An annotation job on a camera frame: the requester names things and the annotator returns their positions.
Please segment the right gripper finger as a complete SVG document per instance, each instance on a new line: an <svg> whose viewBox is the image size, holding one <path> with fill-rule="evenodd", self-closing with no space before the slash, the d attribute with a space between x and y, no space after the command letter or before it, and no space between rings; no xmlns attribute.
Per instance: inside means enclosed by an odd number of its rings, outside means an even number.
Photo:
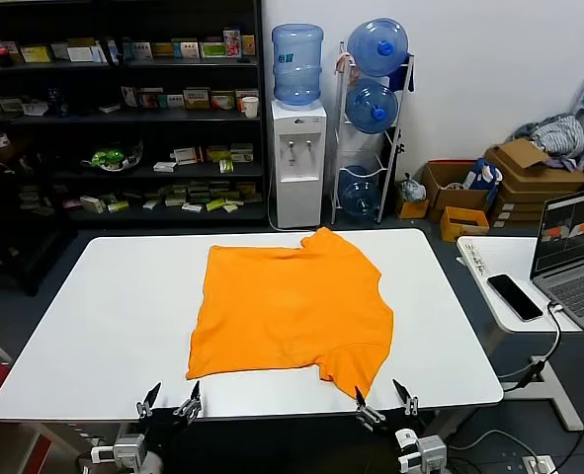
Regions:
<svg viewBox="0 0 584 474"><path fill-rule="evenodd" d="M418 398L410 394L409 390L396 379L392 380L394 388L397 392L399 399L401 400L404 408L404 414L406 416L417 416L418 415Z"/></svg>
<svg viewBox="0 0 584 474"><path fill-rule="evenodd" d="M361 390L355 387L356 419L368 431L384 431L385 416L369 406Z"/></svg>

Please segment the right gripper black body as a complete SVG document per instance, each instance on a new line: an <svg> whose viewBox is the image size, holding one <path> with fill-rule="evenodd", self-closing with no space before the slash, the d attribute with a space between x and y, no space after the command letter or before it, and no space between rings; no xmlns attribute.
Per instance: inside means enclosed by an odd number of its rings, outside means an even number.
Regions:
<svg viewBox="0 0 584 474"><path fill-rule="evenodd" d="M416 417L406 416L403 412L380 412L384 419L373 426L372 433L384 438L395 439L395 434L403 429L420 434L420 421Z"/></svg>

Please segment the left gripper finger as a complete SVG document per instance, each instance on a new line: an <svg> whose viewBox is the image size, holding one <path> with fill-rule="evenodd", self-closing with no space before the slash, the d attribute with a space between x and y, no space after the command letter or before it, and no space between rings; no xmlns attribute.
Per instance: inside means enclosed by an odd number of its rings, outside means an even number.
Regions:
<svg viewBox="0 0 584 474"><path fill-rule="evenodd" d="M144 399L136 403L136 411L140 418L148 418L152 416L152 407L157 399L161 385L161 382L157 382L153 388L147 392Z"/></svg>
<svg viewBox="0 0 584 474"><path fill-rule="evenodd" d="M190 424L202 409L200 381L197 381L192 390L191 396L181 406L176 408L173 415L180 422Z"/></svg>

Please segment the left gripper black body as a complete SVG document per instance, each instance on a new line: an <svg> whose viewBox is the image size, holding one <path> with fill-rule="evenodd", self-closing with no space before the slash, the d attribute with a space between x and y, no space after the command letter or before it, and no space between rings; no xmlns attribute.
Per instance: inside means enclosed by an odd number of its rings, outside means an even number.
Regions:
<svg viewBox="0 0 584 474"><path fill-rule="evenodd" d="M174 435L184 430L192 419L176 414L175 409L156 409L145 418L145 439L147 442L168 442Z"/></svg>

